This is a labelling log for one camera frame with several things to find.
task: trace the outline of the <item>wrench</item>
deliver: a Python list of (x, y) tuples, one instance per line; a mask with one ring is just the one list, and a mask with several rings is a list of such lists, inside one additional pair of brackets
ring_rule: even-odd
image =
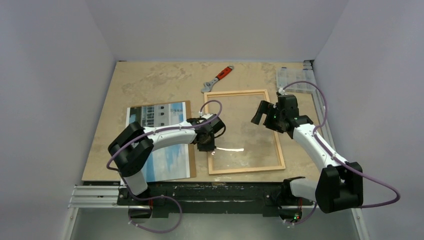
[(222, 70), (212, 81), (207, 81), (203, 83), (204, 88), (202, 88), (200, 91), (202, 93), (207, 93), (212, 90), (212, 87), (215, 83), (217, 83), (219, 80), (223, 79), (227, 74), (229, 74), (234, 69), (233, 65), (227, 66), (224, 70)]

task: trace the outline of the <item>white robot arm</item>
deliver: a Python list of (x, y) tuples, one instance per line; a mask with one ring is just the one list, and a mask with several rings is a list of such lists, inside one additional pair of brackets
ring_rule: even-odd
[[(263, 114), (266, 115), (263, 125), (279, 133), (288, 133), (305, 149), (321, 172), (318, 182), (304, 177), (285, 179), (285, 196), (305, 198), (316, 202), (324, 213), (362, 205), (362, 177), (346, 170), (328, 155), (324, 147), (331, 153), (335, 153), (335, 151), (318, 132), (314, 132), (315, 126), (311, 119), (306, 115), (299, 115), (298, 102), (294, 95), (278, 94), (276, 104), (261, 101), (251, 122), (259, 124)], [(362, 172), (362, 168), (357, 162), (349, 163), (339, 155), (337, 158), (349, 167)]]
[(215, 134), (225, 128), (225, 124), (219, 117), (198, 128), (188, 127), (200, 125), (214, 116), (215, 114), (206, 114), (199, 118), (187, 119), (179, 124), (162, 127), (141, 127), (138, 122), (129, 124), (110, 144), (108, 151), (111, 155), (132, 139), (153, 132), (124, 149), (114, 159), (123, 180), (132, 193), (137, 196), (148, 188), (142, 168), (152, 152), (178, 144), (197, 144), (197, 149), (201, 152), (213, 151), (216, 148)]

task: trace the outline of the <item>gray wall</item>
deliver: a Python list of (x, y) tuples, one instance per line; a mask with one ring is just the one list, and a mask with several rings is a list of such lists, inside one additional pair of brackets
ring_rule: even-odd
[(83, 0), (1, 0), (0, 239), (57, 240), (115, 65)]
[(86, 0), (118, 60), (315, 59), (348, 0)]
[[(314, 63), (338, 151), (396, 186), (363, 211), (372, 239), (422, 239), (424, 1), (349, 1)], [(394, 194), (364, 182), (364, 202)]]

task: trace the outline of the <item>cable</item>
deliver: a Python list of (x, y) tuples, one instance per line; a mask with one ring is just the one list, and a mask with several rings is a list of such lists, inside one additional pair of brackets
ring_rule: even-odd
[[(209, 104), (209, 103), (212, 103), (212, 102), (215, 102), (215, 103), (218, 103), (219, 104), (219, 111), (218, 111), (218, 113), (215, 115), (215, 116), (213, 116), (212, 118), (210, 118), (209, 120), (206, 120), (206, 121), (204, 121), (204, 122), (202, 122), (202, 123), (200, 123), (200, 124), (198, 124), (198, 125), (192, 125), (192, 126), (170, 126), (170, 127), (164, 127), (164, 128), (161, 128), (161, 129), (158, 129), (157, 131), (149, 131), (149, 132), (146, 132), (146, 133), (144, 133), (144, 134), (142, 134), (142, 135), (140, 135), (140, 136), (137, 136), (137, 137), (135, 137), (135, 138), (133, 138), (132, 140), (130, 140), (127, 144), (125, 144), (124, 146), (122, 146), (120, 149), (118, 149), (118, 151), (116, 151), (113, 155), (112, 155), (112, 157), (109, 159), (109, 161), (107, 161), (107, 164), (106, 164), (106, 168), (107, 169), (109, 169), (109, 170), (113, 170), (113, 171), (117, 171), (118, 173), (119, 173), (119, 175), (121, 175), (120, 174), (120, 172), (119, 172), (119, 169), (118, 168), (115, 168), (115, 167), (111, 167), (111, 163), (112, 163), (112, 161), (124, 150), (124, 149), (126, 149), (128, 146), (130, 146), (131, 144), (133, 144), (133, 143), (135, 143), (135, 142), (137, 142), (138, 140), (140, 140), (140, 139), (142, 139), (142, 138), (144, 138), (144, 137), (146, 137), (146, 136), (149, 136), (149, 135), (152, 135), (152, 134), (155, 134), (155, 133), (160, 133), (160, 132), (163, 132), (163, 131), (169, 131), (169, 130), (177, 130), (177, 129), (196, 129), (196, 128), (199, 128), (199, 127), (202, 127), (202, 126), (205, 126), (206, 124), (209, 124), (210, 122), (212, 122), (212, 121), (214, 121), (216, 118), (218, 118), (218, 116), (221, 114), (221, 112), (222, 112), (222, 110), (223, 110), (223, 105), (222, 105), (222, 103), (220, 102), (220, 101), (218, 101), (218, 100), (209, 100), (209, 101), (207, 101), (207, 102), (205, 102), (202, 106), (201, 106), (201, 108), (200, 108), (200, 114), (202, 114), (203, 113), (203, 108), (207, 105), (207, 104)], [(180, 223), (181, 223), (181, 219), (183, 218), (183, 209), (181, 208), (181, 205), (178, 203), (178, 201), (177, 200), (175, 200), (174, 198), (172, 198), (172, 197), (170, 197), (170, 196), (153, 196), (153, 197), (147, 197), (147, 198), (140, 198), (140, 197), (137, 197), (137, 196), (135, 196), (134, 194), (133, 194), (133, 192), (131, 191), (131, 189), (130, 189), (130, 187), (128, 186), (128, 184), (127, 184), (127, 182), (125, 181), (125, 179), (121, 176), (121, 179), (122, 179), (122, 181), (124, 182), (124, 184), (126, 185), (126, 188), (127, 188), (127, 190), (128, 190), (128, 192), (129, 192), (129, 194), (131, 195), (131, 197), (133, 198), (133, 199), (135, 199), (135, 200), (138, 200), (138, 201), (149, 201), (149, 200), (154, 200), (154, 199), (169, 199), (169, 200), (171, 200), (171, 201), (173, 201), (177, 206), (178, 206), (178, 208), (179, 208), (179, 218), (178, 218), (178, 221), (176, 222), (176, 224), (173, 226), (173, 227), (171, 227), (171, 228), (169, 228), (169, 229), (166, 229), (166, 230), (155, 230), (155, 229), (150, 229), (150, 228), (147, 228), (147, 227), (145, 227), (145, 226), (142, 226), (142, 225), (139, 225), (138, 223), (135, 223), (135, 222), (133, 222), (133, 220), (131, 220), (131, 216), (130, 216), (130, 213), (128, 213), (128, 218), (129, 218), (129, 223), (128, 224), (133, 224), (134, 226), (136, 226), (137, 228), (140, 228), (140, 229), (143, 229), (143, 230), (146, 230), (146, 231), (149, 231), (149, 232), (152, 232), (152, 233), (157, 233), (157, 234), (165, 234), (165, 233), (169, 233), (169, 232), (171, 232), (172, 230), (174, 230), (174, 229), (176, 229), (179, 225), (180, 225)]]
[(224, 124), (224, 130), (222, 130), (222, 132), (220, 134), (218, 134), (218, 136), (215, 136), (214, 138), (217, 139), (217, 138), (221, 137), (222, 135), (224, 135), (226, 130), (227, 130), (227, 126), (225, 126), (225, 124)]
[(277, 206), (277, 208), (279, 208), (279, 209), (283, 209), (283, 208), (280, 206), (280, 204), (278, 204), (278, 198), (279, 198), (280, 194), (281, 194), (281, 191), (279, 191), (279, 192), (277, 193), (277, 196), (275, 196), (274, 202), (275, 202), (275, 205)]
[(399, 201), (399, 199), (401, 199), (401, 194), (400, 194), (400, 192), (396, 188), (394, 188), (393, 186), (391, 186), (391, 185), (389, 185), (389, 184), (387, 184), (387, 183), (385, 183), (385, 182), (383, 182), (381, 180), (378, 180), (378, 179), (376, 179), (376, 178), (374, 178), (374, 177), (372, 177), (372, 176), (370, 176), (368, 174), (362, 173), (362, 172), (360, 172), (360, 171), (358, 171), (356, 169), (353, 169), (352, 167), (348, 166), (347, 164), (345, 164), (344, 162), (342, 162), (340, 159), (338, 159), (337, 156), (334, 156), (333, 155), (333, 152), (331, 152), (326, 147), (326, 145), (320, 140), (320, 138), (318, 137), (318, 134), (317, 134), (317, 130), (318, 130), (318, 128), (321, 128), (321, 127), (323, 127), (326, 124), (327, 116), (328, 116), (328, 106), (327, 106), (326, 96), (323, 94), (323, 92), (321, 91), (321, 89), (316, 84), (313, 84), (313, 83), (308, 82), (308, 81), (295, 81), (295, 82), (292, 82), (292, 83), (288, 84), (287, 86), (283, 87), (283, 90), (285, 90), (287, 87), (290, 87), (293, 84), (299, 84), (299, 83), (306, 83), (306, 84), (310, 84), (310, 85), (314, 86), (316, 88), (316, 90), (318, 90), (319, 94), (321, 94), (321, 96), (322, 96), (322, 99), (324, 101), (324, 119), (322, 120), (322, 123), (320, 125), (315, 126), (315, 128), (313, 129), (313, 136), (316, 139), (316, 141), (319, 143), (319, 145), (321, 145), (321, 147), (324, 148), (324, 150), (331, 156), (331, 159), (333, 159), (334, 161), (336, 161), (338, 164), (342, 165), (347, 170), (349, 170), (349, 171), (351, 171), (351, 172), (353, 172), (353, 173), (355, 173), (355, 174), (357, 174), (357, 175), (359, 175), (359, 176), (361, 176), (361, 177), (363, 177), (365, 179), (368, 179), (368, 180), (370, 180), (370, 181), (372, 181), (372, 182), (374, 182), (376, 184), (382, 185), (382, 186), (384, 186), (384, 187), (392, 190), (396, 194), (396, 197), (394, 199), (392, 199), (392, 200), (384, 201), (384, 202), (380, 202), (380, 203), (369, 204), (369, 205), (362, 205), (359, 208), (360, 209), (376, 208), (376, 207), (386, 206), (386, 205), (389, 205), (389, 204), (394, 204), (397, 201)]
[(298, 225), (298, 224), (302, 224), (302, 223), (306, 222), (306, 220), (308, 220), (312, 216), (312, 214), (314, 214), (315, 210), (317, 209), (317, 205), (318, 204), (315, 202), (315, 205), (313, 206), (312, 211), (310, 211), (310, 213), (307, 216), (302, 217), (302, 219), (300, 221), (286, 223), (286, 220), (284, 220), (283, 223), (286, 223), (288, 225)]

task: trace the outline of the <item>plywood surface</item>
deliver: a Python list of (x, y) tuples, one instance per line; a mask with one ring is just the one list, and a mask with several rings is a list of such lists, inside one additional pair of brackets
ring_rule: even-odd
[[(267, 89), (271, 102), (277, 101), (276, 70), (280, 67), (302, 68), (301, 63), (258, 63), (258, 62), (118, 62), (107, 92), (103, 110), (97, 125), (93, 143), (82, 176), (83, 181), (117, 181), (116, 172), (106, 169), (110, 158), (107, 151), (110, 142), (125, 128), (126, 112), (130, 106), (157, 104), (190, 100), (192, 117), (198, 116), (204, 96), (200, 92), (203, 82), (212, 80), (229, 64), (234, 70), (213, 87), (212, 91), (235, 91)], [(308, 115), (318, 123), (314, 103), (310, 94), (295, 93), (300, 114)], [(256, 110), (245, 121), (226, 120), (225, 124), (253, 125), (250, 123)], [(262, 131), (263, 126), (256, 126)], [(245, 137), (241, 130), (236, 138)], [(279, 134), (285, 161), (285, 170), (274, 172), (254, 172), (231, 175), (209, 175), (205, 152), (194, 152), (197, 177), (186, 178), (187, 182), (214, 181), (282, 181), (286, 178), (305, 176), (317, 180), (319, 172), (306, 152), (287, 134)], [(246, 163), (252, 162), (247, 157)]]

